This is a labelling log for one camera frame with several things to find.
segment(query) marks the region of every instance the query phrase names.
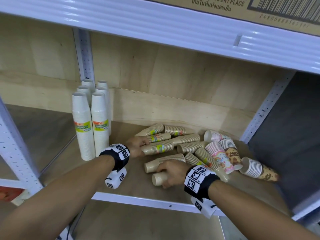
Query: wooden wall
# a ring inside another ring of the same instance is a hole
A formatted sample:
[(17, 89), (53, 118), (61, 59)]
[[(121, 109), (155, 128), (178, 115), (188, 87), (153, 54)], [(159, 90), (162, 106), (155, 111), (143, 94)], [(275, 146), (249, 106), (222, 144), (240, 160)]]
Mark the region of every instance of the wooden wall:
[[(163, 122), (239, 138), (284, 70), (91, 32), (95, 78), (108, 81), (113, 120)], [(80, 84), (72, 28), (0, 14), (5, 103), (71, 112)]]

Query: hand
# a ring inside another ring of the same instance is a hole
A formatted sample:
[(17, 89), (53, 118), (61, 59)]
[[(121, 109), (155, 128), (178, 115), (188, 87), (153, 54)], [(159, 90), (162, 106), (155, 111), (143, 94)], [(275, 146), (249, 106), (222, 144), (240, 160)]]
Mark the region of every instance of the hand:
[(127, 140), (124, 144), (130, 151), (130, 157), (144, 157), (144, 152), (140, 149), (143, 145), (148, 145), (149, 141), (145, 136), (135, 136)]
[(183, 184), (190, 167), (189, 164), (177, 160), (166, 160), (161, 163), (157, 168), (157, 173), (166, 170), (169, 174), (168, 180), (163, 182), (162, 187), (166, 189), (173, 185)]

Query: forearm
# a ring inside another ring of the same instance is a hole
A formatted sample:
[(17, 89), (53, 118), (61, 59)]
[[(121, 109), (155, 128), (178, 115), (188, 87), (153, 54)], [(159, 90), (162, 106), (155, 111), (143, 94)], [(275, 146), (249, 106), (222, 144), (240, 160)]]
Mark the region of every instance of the forearm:
[(66, 173), (6, 218), (0, 235), (4, 239), (56, 238), (92, 198), (113, 167), (114, 159), (103, 155)]
[(208, 194), (248, 239), (318, 239), (280, 211), (222, 181), (214, 181)]

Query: person's left arm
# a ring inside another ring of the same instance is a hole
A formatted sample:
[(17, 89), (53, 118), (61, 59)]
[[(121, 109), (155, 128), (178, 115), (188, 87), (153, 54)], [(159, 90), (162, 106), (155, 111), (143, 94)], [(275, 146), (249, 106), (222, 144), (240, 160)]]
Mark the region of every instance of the person's left arm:
[[(145, 137), (134, 137), (124, 145), (130, 158), (142, 157)], [(13, 211), (1, 224), (0, 236), (7, 240), (55, 239), (88, 203), (98, 186), (115, 166), (110, 155), (99, 156), (54, 180)]]

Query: dark gray wall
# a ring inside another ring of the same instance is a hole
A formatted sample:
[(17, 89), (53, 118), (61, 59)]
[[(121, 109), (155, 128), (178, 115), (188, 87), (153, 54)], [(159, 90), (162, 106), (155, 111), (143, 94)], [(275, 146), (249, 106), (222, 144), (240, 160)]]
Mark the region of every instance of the dark gray wall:
[(297, 72), (249, 142), (292, 210), (320, 190), (320, 76)]

